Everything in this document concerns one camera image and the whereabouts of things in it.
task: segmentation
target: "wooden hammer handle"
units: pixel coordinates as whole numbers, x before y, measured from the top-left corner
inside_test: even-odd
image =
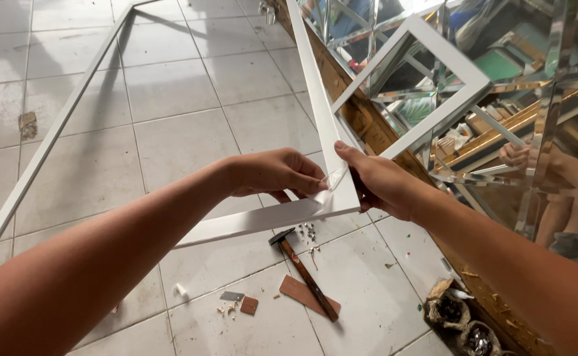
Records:
[[[322,293],[320,290],[320,287],[317,286],[316,281],[313,280],[309,274],[309,271],[307,271],[307,267],[304,267],[304,264],[302,264],[302,261],[300,261],[298,255],[293,252],[293,248],[291,248],[291,245],[289,245],[289,241],[282,239],[279,242],[280,246],[283,248],[283,250],[285,250],[285,253],[287,256],[289,256],[289,259],[291,262],[293,262],[293,265],[300,273],[304,282],[307,284],[307,287],[309,287],[311,293],[313,293],[313,296],[316,297],[317,303],[319,303],[322,309],[324,309],[326,316],[328,316],[332,322],[335,322],[339,316],[331,306],[331,303],[329,303],[329,301],[326,299],[324,293]]]

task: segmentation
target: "white wooden frame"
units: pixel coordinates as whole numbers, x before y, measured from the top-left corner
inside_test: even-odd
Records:
[[[469,111],[471,106],[482,99],[491,87],[489,77],[478,69],[474,63],[450,42],[441,37],[434,28],[421,20],[418,15],[411,15],[399,26],[368,65],[333,103],[331,107],[333,113],[336,113],[350,96],[358,90],[359,86],[378,68],[388,53],[409,35],[418,39],[441,63],[456,74],[465,86],[380,154],[380,156],[388,159],[398,156],[444,120],[449,120]]]
[[[91,81],[98,65],[109,49],[109,46],[117,36],[122,24],[128,19],[128,15],[135,6],[152,3],[154,1],[158,0],[142,0],[129,4],[116,21],[115,26],[111,29],[111,33],[107,36],[107,39],[85,71],[79,84],[71,93],[65,106],[49,128],[49,133],[47,133],[24,173],[16,182],[14,190],[10,193],[8,199],[3,204],[3,207],[1,207],[0,237],[8,226],[10,219],[24,198],[27,190],[34,181],[38,171],[45,162],[51,148],[55,144],[60,132],[82,97],[82,94]],[[341,139],[347,144],[353,144],[353,140],[351,137],[348,137],[346,132],[339,132],[336,127],[336,118],[333,116],[331,107],[328,104],[325,88],[322,84],[322,78],[317,69],[313,50],[310,46],[307,32],[304,28],[302,18],[300,17],[297,4],[293,0],[289,0],[287,3],[292,16],[293,29],[295,31],[302,67],[307,79],[309,97],[313,106],[320,143],[325,156],[326,168],[328,172],[343,170],[347,165],[337,156],[333,144],[338,139]],[[355,186],[350,176],[350,171],[345,170],[344,172],[345,173],[335,190],[320,192],[315,197],[312,197],[312,199],[302,199],[290,203],[202,221],[198,223],[197,226],[195,226],[175,246],[175,248],[199,245],[211,241],[251,234],[253,232],[285,227],[295,223],[303,223],[349,212],[357,212],[360,207]],[[318,203],[318,201],[324,200],[327,201],[327,204],[322,205]]]

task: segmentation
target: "hammer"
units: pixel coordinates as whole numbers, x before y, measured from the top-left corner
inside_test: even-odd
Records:
[[[331,306],[331,303],[329,303],[329,301],[326,299],[324,293],[322,293],[320,290],[320,287],[317,286],[316,281],[313,280],[313,277],[311,277],[309,271],[307,271],[307,267],[304,267],[302,261],[300,261],[300,258],[298,258],[298,255],[293,252],[293,248],[291,248],[289,241],[286,239],[286,236],[292,233],[294,230],[295,227],[292,227],[289,230],[280,232],[273,238],[269,239],[269,245],[273,245],[275,243],[280,244],[280,247],[283,248],[291,262],[293,262],[295,268],[298,270],[298,272],[300,272],[302,279],[307,283],[307,287],[309,287],[309,290],[311,290],[313,296],[316,297],[317,303],[319,303],[322,309],[324,309],[326,316],[328,316],[332,322],[335,322],[339,318],[337,313]]]

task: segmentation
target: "hammer head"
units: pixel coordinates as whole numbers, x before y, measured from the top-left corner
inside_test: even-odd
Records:
[[[295,230],[295,227],[292,227],[289,230],[285,230],[283,232],[280,232],[276,236],[270,238],[269,239],[269,245],[273,245],[273,244],[277,243],[278,241],[284,239],[287,235],[291,234],[293,232],[293,230]]]

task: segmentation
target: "tile floor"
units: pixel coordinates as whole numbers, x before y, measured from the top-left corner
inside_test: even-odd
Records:
[[[128,3],[0,0],[0,206]],[[290,146],[323,165],[297,49],[257,7],[139,7],[4,233],[0,264],[222,157]],[[18,116],[30,111],[38,133],[21,138]],[[275,203],[231,198],[208,218]],[[338,323],[273,299],[284,275],[297,274],[263,231],[172,251],[71,354],[450,355],[417,311],[449,276],[425,231],[376,210],[314,223],[317,271],[308,243],[291,243],[341,303]],[[177,282],[187,298],[173,294]],[[217,313],[225,289],[258,298],[256,315]]]

